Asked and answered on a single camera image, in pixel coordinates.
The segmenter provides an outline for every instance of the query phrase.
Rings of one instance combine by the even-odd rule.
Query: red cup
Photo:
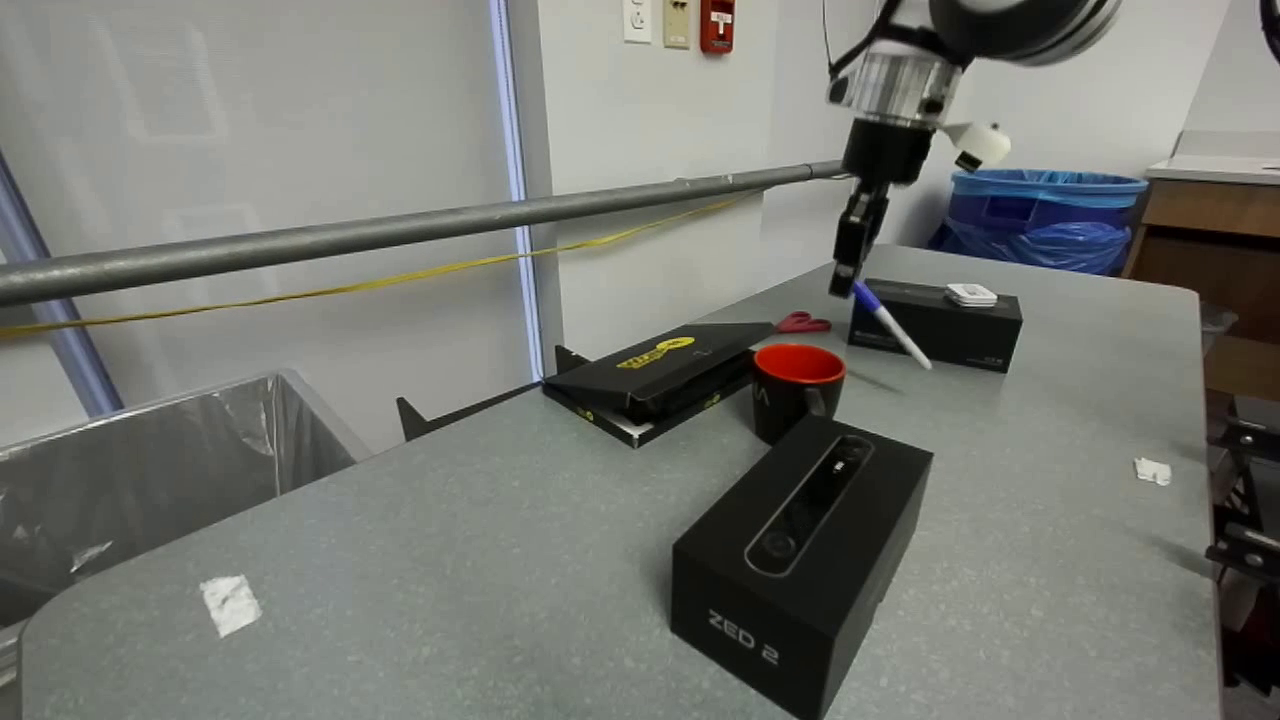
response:
[[[765,345],[756,357],[756,435],[785,441],[805,415],[837,415],[844,358],[815,345]]]

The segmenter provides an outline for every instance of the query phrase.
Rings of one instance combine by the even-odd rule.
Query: blue bin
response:
[[[1145,195],[1136,175],[991,167],[951,178],[934,248],[1114,276]]]

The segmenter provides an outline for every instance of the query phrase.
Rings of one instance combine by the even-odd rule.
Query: metal pole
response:
[[[538,195],[510,204],[479,204],[479,209],[443,209],[420,216],[389,216],[389,219],[352,219],[327,226],[282,226],[282,233],[251,233],[251,236],[219,236],[219,240],[189,240],[189,243],[153,243],[127,250],[86,250],[86,255],[57,255],[40,262],[0,268],[0,305],[33,305],[57,297],[86,297],[111,287],[166,285],[189,276],[219,276],[239,268],[297,262],[319,255],[352,255],[401,243],[429,243],[446,236],[518,226],[518,223],[553,223],[574,216],[626,211],[648,204],[759,190],[775,185],[805,185],[840,175],[840,163],[787,163],[765,173],[732,173],[732,175],[697,175],[673,185],[636,185],[580,195]]]
[[[23,201],[23,190],[14,189],[9,161],[0,154],[0,250],[9,260],[47,260],[43,236],[33,219],[33,209]],[[40,324],[76,324],[80,311],[71,298],[47,298],[47,305],[33,305]],[[47,336],[57,358],[65,363],[67,383],[80,396],[80,409],[86,415],[111,415],[123,409],[102,357],[95,351],[90,336],[82,329],[60,329]]]
[[[488,37],[492,37],[495,106],[503,118],[507,190],[510,190],[510,201],[528,201],[507,0],[488,0]],[[510,226],[510,243],[514,243],[514,276],[518,276],[528,378],[544,378],[546,374],[546,369],[544,369],[544,305],[537,290],[538,276],[530,262],[530,226]]]

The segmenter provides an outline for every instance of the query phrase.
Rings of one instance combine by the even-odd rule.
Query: gray bin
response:
[[[352,458],[347,432],[289,371],[0,448],[0,626]]]

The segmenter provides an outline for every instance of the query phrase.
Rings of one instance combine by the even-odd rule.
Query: fire alarm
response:
[[[726,56],[732,50],[732,25],[735,25],[735,0],[702,0],[700,10],[702,25],[702,56]]]

